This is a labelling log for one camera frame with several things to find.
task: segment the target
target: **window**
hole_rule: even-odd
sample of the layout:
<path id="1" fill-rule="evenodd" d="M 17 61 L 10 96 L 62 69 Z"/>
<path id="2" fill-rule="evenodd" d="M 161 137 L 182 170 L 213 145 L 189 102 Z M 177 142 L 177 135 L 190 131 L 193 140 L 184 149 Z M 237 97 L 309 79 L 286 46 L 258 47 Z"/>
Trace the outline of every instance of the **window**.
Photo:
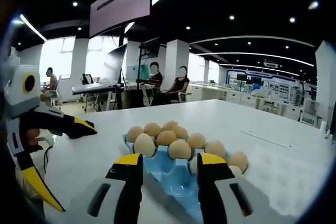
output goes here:
<path id="1" fill-rule="evenodd" d="M 213 61 L 209 61 L 208 81 L 213 80 L 218 83 L 219 80 L 219 65 Z"/>
<path id="2" fill-rule="evenodd" d="M 70 76 L 74 44 L 75 37 L 51 39 L 43 44 L 39 66 L 41 82 L 50 80 L 46 76 L 49 67 L 52 67 L 57 79 L 59 76 L 62 78 Z"/>
<path id="3" fill-rule="evenodd" d="M 105 56 L 110 51 L 116 49 L 119 44 L 119 37 L 115 36 L 96 36 L 89 40 L 88 52 L 86 56 L 85 73 L 89 73 L 92 77 L 100 77 Z M 122 70 L 126 69 L 126 57 L 122 63 Z"/>
<path id="4" fill-rule="evenodd" d="M 188 78 L 191 81 L 203 82 L 204 80 L 204 58 L 198 55 L 189 54 Z"/>

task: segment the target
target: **black ceiling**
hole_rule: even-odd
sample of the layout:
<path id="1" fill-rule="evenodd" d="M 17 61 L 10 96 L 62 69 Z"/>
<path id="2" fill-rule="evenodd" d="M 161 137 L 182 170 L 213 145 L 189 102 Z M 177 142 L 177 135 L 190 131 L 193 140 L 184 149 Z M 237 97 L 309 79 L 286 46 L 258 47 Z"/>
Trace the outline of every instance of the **black ceiling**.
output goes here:
<path id="1" fill-rule="evenodd" d="M 88 20 L 90 4 L 95 0 L 29 0 L 23 3 L 18 13 L 24 14 L 38 29 L 51 23 L 66 20 Z M 220 55 L 228 63 L 259 66 L 257 62 L 264 59 L 275 60 L 282 65 L 283 71 L 300 74 L 300 79 L 316 84 L 316 61 L 314 52 L 323 39 L 336 41 L 336 22 L 334 21 L 333 0 L 317 0 L 320 6 L 308 10 L 309 4 L 315 0 L 161 0 L 151 8 L 151 15 L 136 20 L 136 24 L 128 32 L 131 40 L 144 41 L 157 36 L 162 42 L 182 39 L 195 42 L 204 39 L 263 35 L 296 39 L 313 44 L 315 47 L 297 42 L 267 38 L 235 38 L 213 40 L 197 43 L 212 52 L 254 52 L 295 58 L 314 64 L 307 66 L 294 61 L 252 55 Z M 58 28 L 42 32 L 50 39 L 61 36 L 88 36 L 88 27 L 77 31 L 77 27 Z M 115 29 L 109 34 L 117 34 Z M 27 27 L 18 28 L 13 45 L 23 50 L 42 40 Z M 191 52 L 201 53 L 192 48 Z"/>

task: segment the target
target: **egg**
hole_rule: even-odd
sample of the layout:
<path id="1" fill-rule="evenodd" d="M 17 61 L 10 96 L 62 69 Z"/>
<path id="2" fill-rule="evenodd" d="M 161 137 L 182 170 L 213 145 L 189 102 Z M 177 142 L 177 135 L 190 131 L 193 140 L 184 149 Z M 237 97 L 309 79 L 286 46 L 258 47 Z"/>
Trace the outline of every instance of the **egg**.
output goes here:
<path id="1" fill-rule="evenodd" d="M 185 128 L 175 125 L 172 127 L 172 131 L 175 132 L 177 138 L 183 138 L 183 139 L 188 138 L 188 132 Z"/>
<path id="2" fill-rule="evenodd" d="M 169 121 L 162 126 L 162 131 L 171 131 L 174 126 L 177 126 L 177 122 Z"/>
<path id="3" fill-rule="evenodd" d="M 191 149 L 185 141 L 175 141 L 168 147 L 168 154 L 171 159 L 189 159 L 191 157 Z"/>
<path id="4" fill-rule="evenodd" d="M 200 133 L 191 134 L 187 139 L 187 144 L 193 149 L 202 149 L 205 145 L 205 137 Z"/>
<path id="5" fill-rule="evenodd" d="M 156 145 L 169 146 L 174 141 L 177 141 L 175 132 L 173 131 L 163 131 L 156 138 Z"/>
<path id="6" fill-rule="evenodd" d="M 242 178 L 243 177 L 243 174 L 241 173 L 241 170 L 238 166 L 229 165 L 229 168 L 236 178 Z"/>
<path id="7" fill-rule="evenodd" d="M 211 154 L 215 154 L 219 157 L 224 157 L 226 153 L 224 145 L 218 140 L 207 143 L 205 145 L 204 151 Z"/>
<path id="8" fill-rule="evenodd" d="M 197 174 L 197 156 L 194 156 L 193 159 L 189 162 L 189 171 L 192 175 Z"/>
<path id="9" fill-rule="evenodd" d="M 137 139 L 137 137 L 143 133 L 143 128 L 139 127 L 139 126 L 134 126 L 131 127 L 128 131 L 127 131 L 127 136 L 126 136 L 126 141 L 130 142 L 130 143 L 134 143 L 135 140 Z"/>
<path id="10" fill-rule="evenodd" d="M 157 123 L 148 123 L 145 126 L 144 132 L 156 138 L 161 133 L 161 127 Z"/>
<path id="11" fill-rule="evenodd" d="M 244 173 L 247 168 L 247 156 L 244 152 L 233 152 L 228 158 L 227 164 L 239 167 L 241 172 Z"/>
<path id="12" fill-rule="evenodd" d="M 152 157 L 155 154 L 155 144 L 152 138 L 146 133 L 140 134 L 134 143 L 134 152 L 141 153 L 147 157 Z"/>

